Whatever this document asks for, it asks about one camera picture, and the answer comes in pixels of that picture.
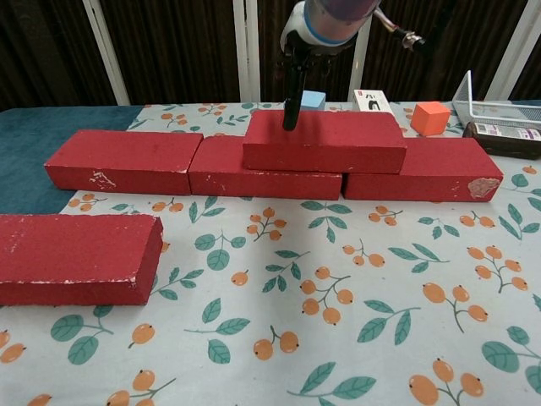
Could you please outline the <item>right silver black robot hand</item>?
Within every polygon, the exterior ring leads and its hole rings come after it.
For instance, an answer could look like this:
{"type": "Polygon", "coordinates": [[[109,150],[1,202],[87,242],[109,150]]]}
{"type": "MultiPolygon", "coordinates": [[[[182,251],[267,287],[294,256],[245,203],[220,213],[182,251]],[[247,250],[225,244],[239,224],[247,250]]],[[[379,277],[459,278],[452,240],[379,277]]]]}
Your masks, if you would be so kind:
{"type": "Polygon", "coordinates": [[[286,97],[282,127],[286,131],[296,128],[302,104],[306,75],[313,58],[331,55],[336,50],[310,31],[308,6],[311,1],[295,4],[280,39],[286,65],[286,97]]]}

